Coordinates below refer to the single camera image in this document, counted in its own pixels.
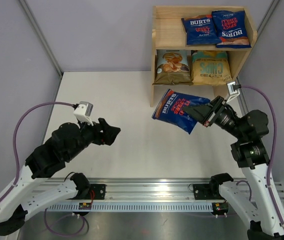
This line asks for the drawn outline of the blue Burts bag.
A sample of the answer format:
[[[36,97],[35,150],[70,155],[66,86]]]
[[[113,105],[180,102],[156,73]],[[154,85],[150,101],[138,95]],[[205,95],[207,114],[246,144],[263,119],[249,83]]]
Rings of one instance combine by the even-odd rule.
[[[217,48],[247,49],[251,47],[245,27],[245,11],[217,10],[211,13],[220,43]]]
[[[175,125],[190,135],[197,121],[185,113],[183,108],[205,105],[210,101],[206,97],[189,95],[168,89],[156,106],[152,119]]]
[[[186,45],[216,45],[222,41],[218,37],[211,14],[198,15],[181,19],[185,33]]]

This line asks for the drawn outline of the yellow kettle chips bag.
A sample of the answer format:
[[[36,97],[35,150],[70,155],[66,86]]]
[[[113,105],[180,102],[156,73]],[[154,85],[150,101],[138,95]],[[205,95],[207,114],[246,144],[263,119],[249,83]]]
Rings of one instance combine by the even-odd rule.
[[[192,50],[191,61],[194,85],[222,86],[233,79],[224,50]]]

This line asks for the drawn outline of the light blue cassava chips bag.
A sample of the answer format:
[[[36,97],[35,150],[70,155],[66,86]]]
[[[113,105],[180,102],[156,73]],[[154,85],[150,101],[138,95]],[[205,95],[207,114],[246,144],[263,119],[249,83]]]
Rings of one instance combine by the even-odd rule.
[[[153,85],[192,85],[186,50],[158,49]]]

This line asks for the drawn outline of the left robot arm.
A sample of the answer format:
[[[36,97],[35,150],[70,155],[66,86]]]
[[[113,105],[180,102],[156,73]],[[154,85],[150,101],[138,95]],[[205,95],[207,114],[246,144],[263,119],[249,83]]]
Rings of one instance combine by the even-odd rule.
[[[12,191],[0,202],[0,236],[14,233],[38,212],[60,201],[85,199],[91,184],[83,173],[74,173],[69,180],[40,194],[31,193],[90,144],[112,145],[120,131],[104,118],[93,124],[67,122],[53,131],[26,159]]]

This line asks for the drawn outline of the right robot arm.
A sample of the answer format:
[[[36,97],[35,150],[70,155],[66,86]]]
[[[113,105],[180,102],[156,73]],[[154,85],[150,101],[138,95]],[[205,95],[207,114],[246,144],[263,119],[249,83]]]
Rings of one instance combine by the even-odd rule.
[[[247,228],[250,240],[284,240],[284,207],[271,178],[271,160],[262,137],[269,133],[268,116],[252,110],[238,117],[223,97],[204,105],[183,108],[190,117],[205,127],[216,124],[234,136],[231,153],[245,175],[255,203],[239,192],[234,179],[227,173],[211,177],[209,193],[223,197],[235,210]]]

